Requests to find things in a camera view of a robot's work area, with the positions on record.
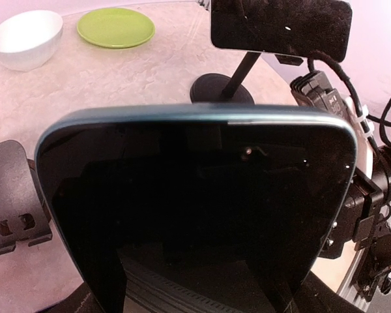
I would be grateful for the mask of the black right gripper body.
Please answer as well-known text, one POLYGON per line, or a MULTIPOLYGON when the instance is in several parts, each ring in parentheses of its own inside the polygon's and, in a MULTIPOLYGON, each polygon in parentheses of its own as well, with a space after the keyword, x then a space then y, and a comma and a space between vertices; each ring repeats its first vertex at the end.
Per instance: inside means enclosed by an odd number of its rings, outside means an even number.
POLYGON ((354 173, 319 256, 336 259, 342 255, 343 246, 349 241, 356 243, 359 250, 366 248, 373 236, 382 202, 383 191, 364 173, 354 173))

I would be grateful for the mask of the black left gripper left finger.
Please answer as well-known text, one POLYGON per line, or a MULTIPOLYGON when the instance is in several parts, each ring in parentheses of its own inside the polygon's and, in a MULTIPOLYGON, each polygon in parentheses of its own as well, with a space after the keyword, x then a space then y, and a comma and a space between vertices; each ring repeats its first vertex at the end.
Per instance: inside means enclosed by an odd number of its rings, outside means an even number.
POLYGON ((86 283, 81 284, 72 294, 61 302, 44 309, 47 313, 98 313, 96 302, 86 283))

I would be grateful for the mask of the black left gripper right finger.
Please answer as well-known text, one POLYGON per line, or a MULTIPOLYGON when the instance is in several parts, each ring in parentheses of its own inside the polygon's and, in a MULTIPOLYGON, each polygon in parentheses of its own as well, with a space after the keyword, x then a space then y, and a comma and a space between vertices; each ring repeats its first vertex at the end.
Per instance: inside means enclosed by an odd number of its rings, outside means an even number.
POLYGON ((341 298, 310 271, 293 298, 293 312, 360 313, 361 309, 341 298))

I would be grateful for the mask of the short black pole phone stand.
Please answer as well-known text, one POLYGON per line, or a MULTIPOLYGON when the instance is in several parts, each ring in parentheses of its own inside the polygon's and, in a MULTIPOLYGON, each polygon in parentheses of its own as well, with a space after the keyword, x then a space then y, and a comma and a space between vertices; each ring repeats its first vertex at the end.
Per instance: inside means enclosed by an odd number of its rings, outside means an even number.
POLYGON ((297 105, 287 82, 260 56, 248 52, 230 76, 207 73, 198 77, 189 91, 193 104, 226 106, 297 105))

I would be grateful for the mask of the dark round base phone stand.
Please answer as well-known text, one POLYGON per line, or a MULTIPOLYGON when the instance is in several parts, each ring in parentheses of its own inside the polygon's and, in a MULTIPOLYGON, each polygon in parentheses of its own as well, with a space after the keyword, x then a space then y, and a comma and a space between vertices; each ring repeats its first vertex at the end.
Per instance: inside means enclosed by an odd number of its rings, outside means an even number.
POLYGON ((34 246, 52 240, 51 216, 42 197, 35 163, 15 140, 0 143, 0 255, 18 241, 34 246))

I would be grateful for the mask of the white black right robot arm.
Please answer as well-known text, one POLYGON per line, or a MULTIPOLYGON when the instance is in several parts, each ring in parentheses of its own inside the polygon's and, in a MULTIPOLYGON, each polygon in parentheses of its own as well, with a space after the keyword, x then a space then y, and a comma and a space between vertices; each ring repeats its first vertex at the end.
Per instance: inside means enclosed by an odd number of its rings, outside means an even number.
POLYGON ((376 290, 383 294, 391 290, 391 230, 388 218, 381 214, 382 207, 391 203, 391 142, 385 132, 385 118, 391 108, 391 98, 381 115, 379 128, 385 143, 379 148, 371 177, 356 170, 353 182, 328 237, 321 257, 336 259, 341 256, 344 244, 353 241, 362 254, 352 271, 349 286, 356 288, 366 301, 376 290))

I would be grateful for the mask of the black phone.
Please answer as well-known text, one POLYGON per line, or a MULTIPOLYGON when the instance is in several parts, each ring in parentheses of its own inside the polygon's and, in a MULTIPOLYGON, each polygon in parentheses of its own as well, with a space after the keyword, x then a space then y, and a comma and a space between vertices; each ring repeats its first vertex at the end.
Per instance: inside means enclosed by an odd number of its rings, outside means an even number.
POLYGON ((221 49, 345 59, 353 10, 345 1, 212 1, 210 39, 221 49))
POLYGON ((36 172, 104 312, 293 312, 355 170, 350 124, 313 108, 81 110, 36 172))

